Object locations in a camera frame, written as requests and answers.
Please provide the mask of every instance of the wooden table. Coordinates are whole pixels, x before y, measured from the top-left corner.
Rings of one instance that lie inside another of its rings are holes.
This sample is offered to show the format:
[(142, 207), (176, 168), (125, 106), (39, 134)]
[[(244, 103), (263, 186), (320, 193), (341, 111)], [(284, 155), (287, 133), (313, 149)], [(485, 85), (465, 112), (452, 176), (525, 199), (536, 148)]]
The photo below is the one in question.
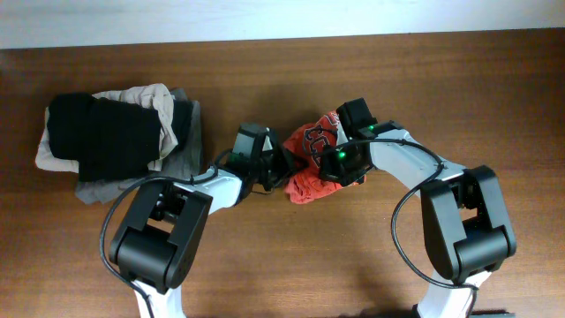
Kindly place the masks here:
[[(76, 175), (38, 170), (34, 157), (54, 95), (156, 82), (201, 102), (208, 159), (233, 145), (241, 122), (286, 138), (363, 96), (379, 120), (397, 120), (438, 154), (489, 165), (518, 250), (484, 284), (476, 308), (565, 312), (562, 29), (19, 49), (0, 51), (0, 65), (2, 317), (138, 315), (132, 291), (98, 255), (109, 205), (85, 206), (74, 197)], [(279, 192), (213, 214), (183, 285), (185, 312), (322, 317), (410, 308), (426, 283), (389, 234), (405, 191), (378, 171), (307, 205)], [(429, 273), (417, 199), (400, 216), (399, 236)]]

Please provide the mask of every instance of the white wall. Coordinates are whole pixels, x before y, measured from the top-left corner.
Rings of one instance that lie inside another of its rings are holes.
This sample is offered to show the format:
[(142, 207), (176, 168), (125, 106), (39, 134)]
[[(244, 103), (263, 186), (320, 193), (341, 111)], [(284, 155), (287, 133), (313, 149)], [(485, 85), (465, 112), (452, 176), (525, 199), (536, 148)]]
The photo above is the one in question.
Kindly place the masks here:
[(565, 27), (565, 0), (0, 0), (0, 49)]

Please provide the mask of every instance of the gray cloth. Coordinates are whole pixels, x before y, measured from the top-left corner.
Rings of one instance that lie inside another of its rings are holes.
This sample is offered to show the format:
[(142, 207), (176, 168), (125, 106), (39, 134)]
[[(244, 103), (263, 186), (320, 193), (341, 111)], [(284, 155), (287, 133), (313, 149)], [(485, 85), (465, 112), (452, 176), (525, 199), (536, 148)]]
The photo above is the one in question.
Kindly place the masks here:
[[(182, 88), (173, 89), (170, 91), (170, 94), (176, 101), (189, 101)], [(152, 175), (186, 179), (191, 176), (197, 176), (202, 169), (203, 155), (200, 104), (192, 101), (191, 128), (185, 147), (181, 151), (173, 150), (163, 160), (161, 171), (155, 172)], [(75, 188), (75, 195), (86, 204), (92, 204), (97, 201), (106, 203), (117, 198), (125, 189), (138, 180), (138, 178), (131, 178), (119, 181), (79, 182)]]

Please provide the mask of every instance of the pile of clothes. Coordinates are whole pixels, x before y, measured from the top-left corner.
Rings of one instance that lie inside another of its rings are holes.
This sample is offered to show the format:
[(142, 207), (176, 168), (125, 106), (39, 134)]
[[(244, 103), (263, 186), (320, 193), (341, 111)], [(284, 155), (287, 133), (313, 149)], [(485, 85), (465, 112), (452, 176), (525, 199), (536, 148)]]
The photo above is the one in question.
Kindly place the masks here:
[(147, 174), (198, 175), (203, 161), (200, 105), (163, 84), (94, 95), (56, 96), (45, 111), (35, 163), (79, 174), (86, 204), (115, 199)]

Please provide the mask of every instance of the folded black shirt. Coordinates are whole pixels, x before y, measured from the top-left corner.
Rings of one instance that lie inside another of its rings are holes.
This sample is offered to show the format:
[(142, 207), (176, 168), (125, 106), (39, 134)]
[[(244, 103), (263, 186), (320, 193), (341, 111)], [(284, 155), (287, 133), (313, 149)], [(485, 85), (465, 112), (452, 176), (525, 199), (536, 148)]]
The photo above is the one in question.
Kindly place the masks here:
[(93, 99), (87, 94), (59, 95), (50, 104), (47, 128), (53, 156), (78, 160), (79, 181), (147, 174), (147, 164), (159, 159), (157, 110)]

